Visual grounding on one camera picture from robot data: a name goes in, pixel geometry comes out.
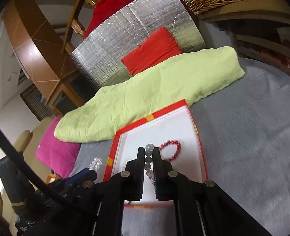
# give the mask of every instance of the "magenta cushion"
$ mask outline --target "magenta cushion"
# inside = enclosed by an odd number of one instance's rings
[[[61,118],[61,115],[55,117],[45,131],[36,151],[36,157],[56,174],[66,178],[73,170],[81,144],[62,142],[54,137],[55,127]]]

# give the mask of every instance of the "beige chair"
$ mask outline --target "beige chair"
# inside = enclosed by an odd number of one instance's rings
[[[50,117],[44,118],[32,132],[28,130],[24,131],[13,144],[18,152],[23,152],[26,163],[44,182],[51,173],[51,170],[37,160],[35,154],[39,142],[52,120],[53,118]],[[12,204],[4,189],[0,192],[0,218],[9,224],[12,235],[16,235],[17,229],[15,228],[15,222],[17,215],[12,209]]]

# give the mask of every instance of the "screw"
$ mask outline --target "screw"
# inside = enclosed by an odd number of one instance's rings
[[[207,187],[214,187],[214,186],[215,186],[215,182],[212,181],[212,180],[206,180],[206,181],[205,181],[205,185],[206,185]]]
[[[84,188],[90,188],[94,185],[94,182],[92,182],[91,180],[87,180],[83,183],[83,187]]]
[[[176,177],[177,175],[178,175],[178,173],[176,171],[169,171],[168,172],[169,177]]]
[[[121,177],[129,177],[131,173],[129,171],[122,171],[121,172]]]

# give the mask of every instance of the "yellow-green blanket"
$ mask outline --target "yellow-green blanket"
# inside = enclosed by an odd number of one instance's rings
[[[172,103],[189,106],[241,78],[231,47],[171,57],[126,82],[102,87],[84,106],[68,112],[54,135],[66,142],[113,139],[116,131]]]

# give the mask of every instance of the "gray bedsheet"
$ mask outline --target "gray bedsheet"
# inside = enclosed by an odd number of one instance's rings
[[[245,76],[193,104],[192,115],[209,178],[272,235],[285,236],[290,233],[290,77],[255,60],[239,62]],[[94,157],[106,160],[111,142],[83,144],[72,174]],[[172,208],[127,209],[122,233],[176,235],[174,223]]]

